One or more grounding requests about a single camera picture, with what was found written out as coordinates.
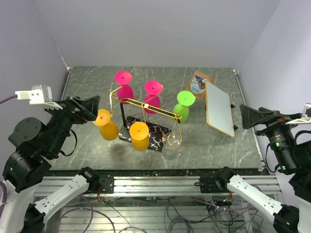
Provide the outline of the green wine glass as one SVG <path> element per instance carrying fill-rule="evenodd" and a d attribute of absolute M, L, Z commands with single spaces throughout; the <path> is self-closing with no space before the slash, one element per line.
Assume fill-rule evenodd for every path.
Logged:
<path fill-rule="evenodd" d="M 178 104 L 173 108 L 173 113 L 181 116 L 179 119 L 180 123 L 184 123 L 190 113 L 189 107 L 194 104 L 195 96 L 190 91 L 181 91 L 177 95 Z"/>

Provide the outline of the clear wine glass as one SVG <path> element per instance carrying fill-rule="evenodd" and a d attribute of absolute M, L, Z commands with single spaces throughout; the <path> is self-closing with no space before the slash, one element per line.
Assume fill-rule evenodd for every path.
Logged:
<path fill-rule="evenodd" d="M 181 145 L 181 137 L 178 133 L 166 133 L 162 137 L 162 155 L 166 160 L 172 160 L 179 155 L 178 148 Z"/>

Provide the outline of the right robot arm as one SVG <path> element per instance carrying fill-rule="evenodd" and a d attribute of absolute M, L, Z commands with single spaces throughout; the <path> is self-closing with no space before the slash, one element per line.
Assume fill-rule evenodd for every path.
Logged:
<path fill-rule="evenodd" d="M 289 184 L 297 197 L 298 207 L 286 205 L 265 195 L 229 167 L 224 167 L 214 180 L 220 192 L 231 191 L 259 211 L 272 223 L 278 233 L 309 233 L 311 231 L 311 143 L 298 144 L 291 129 L 311 122 L 311 105 L 305 104 L 303 112 L 291 115 L 266 108 L 253 109 L 240 105 L 242 127 L 249 129 L 263 124 L 265 129 L 256 131 L 266 136 L 279 164 L 279 172 L 290 175 Z"/>

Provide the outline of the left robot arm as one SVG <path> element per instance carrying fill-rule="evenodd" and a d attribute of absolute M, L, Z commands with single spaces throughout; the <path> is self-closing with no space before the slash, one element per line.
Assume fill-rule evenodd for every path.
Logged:
<path fill-rule="evenodd" d="M 66 185 L 41 201 L 31 199 L 50 170 L 50 161 L 62 154 L 67 137 L 74 134 L 74 124 L 95 121 L 100 97 L 85 100 L 67 97 L 43 104 L 51 115 L 47 124 L 28 117 L 20 121 L 9 136 L 16 150 L 3 171 L 3 197 L 0 205 L 0 230 L 3 233 L 38 233 L 60 208 L 76 196 L 99 188 L 99 175 L 89 167 L 78 171 Z"/>

